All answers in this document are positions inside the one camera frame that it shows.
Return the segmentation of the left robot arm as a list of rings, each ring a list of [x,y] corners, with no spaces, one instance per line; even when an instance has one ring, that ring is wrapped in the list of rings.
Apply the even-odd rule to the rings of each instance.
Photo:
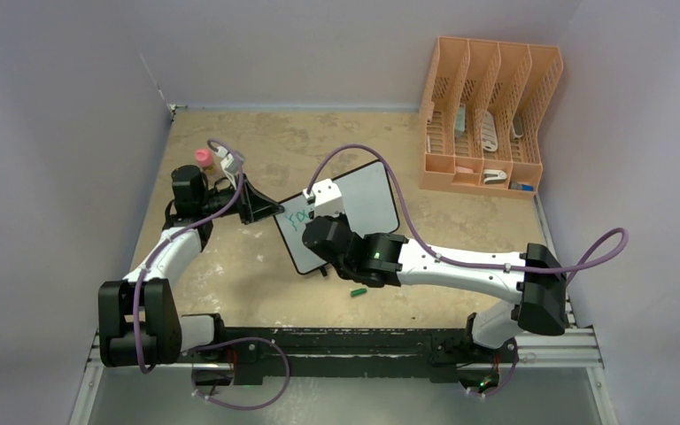
[[[194,349],[205,361],[228,353],[217,313],[180,315],[173,286],[208,244],[216,218],[238,215],[244,225],[283,213],[278,202],[256,190],[247,176],[225,188],[211,188],[194,165],[172,174],[173,200],[166,206],[161,236],[143,262],[98,291],[99,353],[107,367],[173,364]]]

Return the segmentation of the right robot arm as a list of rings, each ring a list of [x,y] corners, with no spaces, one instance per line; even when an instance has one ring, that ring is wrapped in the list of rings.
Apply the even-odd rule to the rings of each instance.
[[[521,332],[561,336],[568,326],[566,277],[548,273],[553,256],[541,244],[496,254],[422,247],[402,235],[360,236],[346,220],[327,216],[305,226],[302,243],[340,278],[370,288],[434,285],[498,298],[461,338],[470,359],[485,359]]]

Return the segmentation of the white whiteboard black frame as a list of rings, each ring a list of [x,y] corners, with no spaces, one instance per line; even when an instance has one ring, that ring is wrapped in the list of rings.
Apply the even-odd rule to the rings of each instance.
[[[376,160],[359,166],[333,179],[343,195],[344,210],[351,229],[365,236],[371,233],[393,233],[400,219],[394,202],[393,187],[383,164]],[[310,274],[327,265],[302,243],[305,225],[313,206],[297,193],[281,201],[283,212],[274,221],[290,255],[295,270]]]

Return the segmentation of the green marker cap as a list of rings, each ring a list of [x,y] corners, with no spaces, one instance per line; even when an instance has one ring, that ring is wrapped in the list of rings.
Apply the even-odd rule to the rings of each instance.
[[[360,289],[352,290],[352,291],[350,292],[350,296],[351,296],[352,298],[355,298],[355,297],[364,295],[364,294],[366,294],[366,293],[367,293],[367,289],[366,289],[366,288],[360,288]]]

